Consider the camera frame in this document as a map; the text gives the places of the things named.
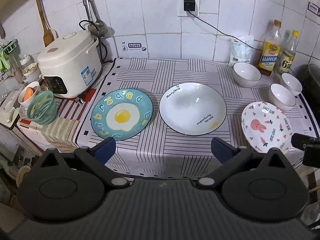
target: rice cooker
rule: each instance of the rice cooker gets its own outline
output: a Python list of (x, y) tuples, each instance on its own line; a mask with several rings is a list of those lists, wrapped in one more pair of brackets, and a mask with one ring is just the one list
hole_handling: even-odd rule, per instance
[(98, 43), (81, 30), (56, 39), (39, 54), (39, 68), (55, 95), (75, 98), (96, 80), (101, 70)]

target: power outlet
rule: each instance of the power outlet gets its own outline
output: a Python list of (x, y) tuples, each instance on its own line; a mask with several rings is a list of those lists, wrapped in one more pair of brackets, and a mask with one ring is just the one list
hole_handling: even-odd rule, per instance
[[(193, 17), (191, 14), (189, 14), (187, 11), (184, 10), (184, 0), (177, 0), (177, 15), (178, 16), (185, 16), (185, 17)], [(196, 10), (192, 12), (194, 15), (199, 17), (199, 11), (200, 11), (200, 0), (196, 1)]]

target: wooden spatula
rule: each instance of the wooden spatula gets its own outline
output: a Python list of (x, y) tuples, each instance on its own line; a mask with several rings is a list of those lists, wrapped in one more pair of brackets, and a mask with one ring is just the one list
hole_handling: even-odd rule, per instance
[(54, 38), (52, 36), (52, 33), (48, 30), (47, 25), (45, 24), (44, 14), (43, 14), (43, 10), (42, 10), (42, 0), (36, 0), (36, 2), (37, 2), (38, 11), (40, 14), (40, 19), (41, 19), (42, 27), (43, 27), (44, 46), (47, 47), (51, 42), (54, 41)]

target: rice cooker label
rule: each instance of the rice cooker label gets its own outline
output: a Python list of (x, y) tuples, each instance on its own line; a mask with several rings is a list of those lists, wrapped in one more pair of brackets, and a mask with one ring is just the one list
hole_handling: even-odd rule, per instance
[(89, 66), (87, 66), (82, 72), (81, 75), (86, 85), (89, 85), (90, 82), (93, 80), (92, 74), (90, 72)]

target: striped tablecloth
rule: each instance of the striped tablecloth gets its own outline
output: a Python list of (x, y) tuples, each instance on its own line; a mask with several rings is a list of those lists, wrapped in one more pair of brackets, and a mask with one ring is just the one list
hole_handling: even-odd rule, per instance
[[(103, 96), (118, 89), (139, 89), (147, 93), (153, 102), (151, 122), (134, 137), (118, 141), (116, 153), (106, 166), (124, 174), (196, 179), (220, 165), (211, 153), (213, 137), (218, 136), (235, 147), (247, 145), (241, 129), (242, 111), (249, 103), (268, 101), (268, 89), (277, 81), (275, 75), (263, 76), (253, 88), (242, 88), (235, 83), (232, 68), (221, 63), (183, 59), (117, 59), (81, 117), (73, 143), (93, 147), (102, 141), (93, 131), (90, 117)], [(203, 136), (187, 136), (175, 132), (161, 119), (161, 96), (168, 88), (183, 82), (206, 84), (223, 96), (227, 117), (217, 130)], [(303, 95), (296, 97), (296, 106), (286, 116), (294, 132), (319, 137), (319, 127)], [(303, 152), (292, 148), (286, 156), (292, 165), (297, 166)]]

